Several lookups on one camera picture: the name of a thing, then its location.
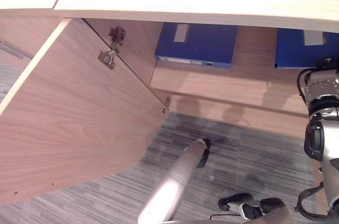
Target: white label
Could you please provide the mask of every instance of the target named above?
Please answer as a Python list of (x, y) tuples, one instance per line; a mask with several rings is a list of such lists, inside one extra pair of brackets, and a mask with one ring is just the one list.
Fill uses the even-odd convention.
[(178, 24), (175, 32), (174, 42), (185, 42), (188, 28), (188, 24)]
[(173, 61), (173, 62), (181, 62), (182, 64), (190, 64), (190, 60), (185, 59), (176, 59), (176, 58), (169, 58), (169, 57), (159, 57), (161, 61)]
[(318, 46), (324, 43), (324, 33), (304, 30), (304, 44), (306, 46)]
[(199, 64), (199, 65), (202, 65), (202, 62), (200, 61), (191, 61), (192, 64)]

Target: striped carpet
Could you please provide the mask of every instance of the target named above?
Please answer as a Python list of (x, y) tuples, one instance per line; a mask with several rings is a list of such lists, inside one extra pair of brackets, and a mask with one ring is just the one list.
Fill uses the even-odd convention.
[(22, 70), (0, 63), (0, 102), (20, 76)]
[[(120, 174), (0, 207), (3, 224), (136, 223), (138, 211), (162, 174), (196, 138), (211, 140), (206, 167), (197, 169), (175, 219), (222, 213), (221, 197), (249, 192), (281, 198), (293, 210), (300, 191), (313, 186), (303, 142), (261, 131), (171, 113), (139, 166)], [(315, 211), (314, 198), (305, 208)], [(296, 223), (313, 223), (292, 211)], [(239, 217), (215, 217), (236, 223)]]

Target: wooden cabinet door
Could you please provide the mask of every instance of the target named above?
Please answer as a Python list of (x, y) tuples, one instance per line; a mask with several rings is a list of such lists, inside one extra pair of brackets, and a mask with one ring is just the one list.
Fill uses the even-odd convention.
[(0, 204), (136, 165), (163, 104), (82, 21), (64, 19), (0, 104)]

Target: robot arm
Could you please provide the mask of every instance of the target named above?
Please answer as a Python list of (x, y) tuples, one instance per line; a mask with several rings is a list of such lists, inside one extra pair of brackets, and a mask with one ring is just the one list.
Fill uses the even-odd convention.
[[(299, 80), (305, 72), (308, 73), (305, 75), (306, 86), (305, 93), (303, 93), (300, 90)], [(298, 76), (298, 89), (309, 111), (304, 150), (310, 158), (320, 162), (324, 176), (325, 194), (329, 204), (329, 214), (339, 216), (338, 70), (303, 70)], [(307, 212), (304, 216), (309, 219), (317, 219), (314, 216), (321, 217)]]

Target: metal hinge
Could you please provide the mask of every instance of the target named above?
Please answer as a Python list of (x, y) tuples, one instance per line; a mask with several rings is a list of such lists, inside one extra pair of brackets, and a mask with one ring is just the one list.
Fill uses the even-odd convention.
[(97, 59), (105, 64), (108, 68), (113, 69), (115, 67), (114, 57), (119, 54), (119, 50), (117, 49), (117, 44), (123, 44), (123, 40), (125, 39), (126, 31), (122, 27), (116, 27), (115, 29), (111, 29), (109, 37), (112, 40), (111, 48), (112, 50), (102, 52), (100, 51), (97, 54)]
[(112, 48), (116, 47), (117, 44), (122, 46), (125, 36), (126, 31), (124, 30), (124, 28), (122, 27), (116, 27), (115, 29), (111, 28), (108, 37), (110, 37), (110, 39), (112, 40)]
[(113, 69), (115, 67), (114, 57), (118, 54), (117, 50), (110, 50), (106, 52), (100, 51), (97, 54), (97, 59), (105, 64), (108, 68)]
[(166, 113), (166, 110), (169, 108), (170, 103), (171, 103), (171, 98), (167, 97), (166, 100), (165, 100), (165, 107), (162, 109), (161, 112)]

